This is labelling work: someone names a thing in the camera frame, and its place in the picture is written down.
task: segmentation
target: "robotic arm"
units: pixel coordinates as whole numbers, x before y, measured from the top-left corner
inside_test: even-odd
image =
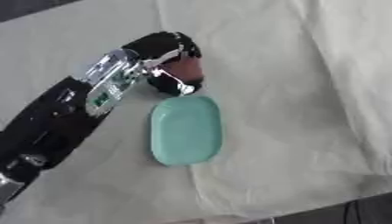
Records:
[[[139,81],[170,95],[201,88],[202,78],[181,80],[162,68],[184,57],[201,57],[189,37],[152,33],[107,53],[85,77],[66,77],[24,108],[0,132],[0,205],[69,156]]]

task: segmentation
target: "dark floor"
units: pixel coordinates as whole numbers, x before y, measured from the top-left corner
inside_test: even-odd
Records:
[[[0,0],[0,22],[76,1],[79,0]],[[392,224],[392,193],[276,218],[275,223]]]

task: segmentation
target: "wire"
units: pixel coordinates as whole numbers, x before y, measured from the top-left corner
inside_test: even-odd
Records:
[[[361,218],[361,213],[360,213],[360,202],[356,200],[354,203],[354,209],[355,209],[355,214],[357,216],[357,221],[358,224],[362,224],[362,218]]]
[[[348,202],[345,204],[345,210],[343,212],[343,224],[348,223],[348,212],[350,211],[350,206],[352,202]]]
[[[358,200],[350,201],[345,204],[345,210],[343,212],[343,224],[348,224],[348,215],[350,212],[351,205],[353,205],[353,209],[355,211],[355,216],[358,224],[362,224],[361,212],[360,212],[360,203]]]

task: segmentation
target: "white tablecloth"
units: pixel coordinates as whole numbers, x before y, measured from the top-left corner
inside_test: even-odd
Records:
[[[265,218],[391,191],[381,175],[388,171],[378,168],[388,161],[388,141],[377,139],[382,127],[372,128],[385,116],[357,114],[371,99],[388,101],[358,94],[367,86],[352,88],[388,64],[385,45],[380,51],[367,45],[382,30],[390,33],[386,25],[368,28],[388,21],[388,9],[375,5],[390,3],[376,2],[84,0],[0,24],[2,125],[103,53],[166,29],[200,44],[204,94],[220,105],[225,134],[221,153],[208,163],[157,164],[148,117],[160,99],[137,89],[65,163],[12,203],[2,222]],[[358,70],[362,79],[354,76]],[[372,79],[370,89],[377,83],[386,89],[388,79]],[[353,106],[358,99],[365,100]],[[358,121],[367,123],[358,127]]]

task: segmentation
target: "plastic plate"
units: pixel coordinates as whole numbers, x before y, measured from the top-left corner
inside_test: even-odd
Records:
[[[164,165],[207,161],[221,148],[221,116],[205,96],[183,96],[159,103],[151,115],[151,150]]]

